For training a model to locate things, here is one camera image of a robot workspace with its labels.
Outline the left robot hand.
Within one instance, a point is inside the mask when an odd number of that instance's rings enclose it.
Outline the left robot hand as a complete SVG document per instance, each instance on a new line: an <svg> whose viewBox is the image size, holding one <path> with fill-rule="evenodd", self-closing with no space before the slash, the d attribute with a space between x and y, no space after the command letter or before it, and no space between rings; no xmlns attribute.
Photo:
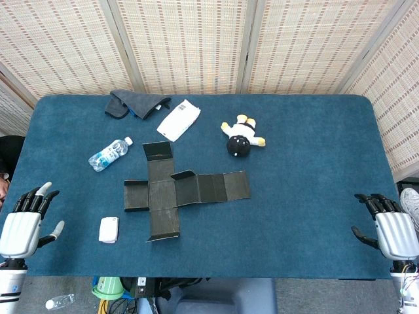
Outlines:
<svg viewBox="0 0 419 314"><path fill-rule="evenodd" d="M1 232L1 256L6 259L25 259L61 235L65 222L59 221L55 229L41 237L41 224L50 202L60 192L48 192L51 182L34 188L20 196L11 213L5 219Z"/></svg>

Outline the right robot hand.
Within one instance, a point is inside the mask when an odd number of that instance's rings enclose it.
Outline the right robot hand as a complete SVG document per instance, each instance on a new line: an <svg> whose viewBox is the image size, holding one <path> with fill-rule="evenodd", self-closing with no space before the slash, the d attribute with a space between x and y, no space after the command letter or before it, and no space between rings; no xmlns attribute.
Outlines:
<svg viewBox="0 0 419 314"><path fill-rule="evenodd" d="M360 242L379 250L392 261L418 258L418 238L413 221L398 203L382 194L355 194L354 197L366 206L378 237L367 237L357 227L352 226L351 230Z"/></svg>

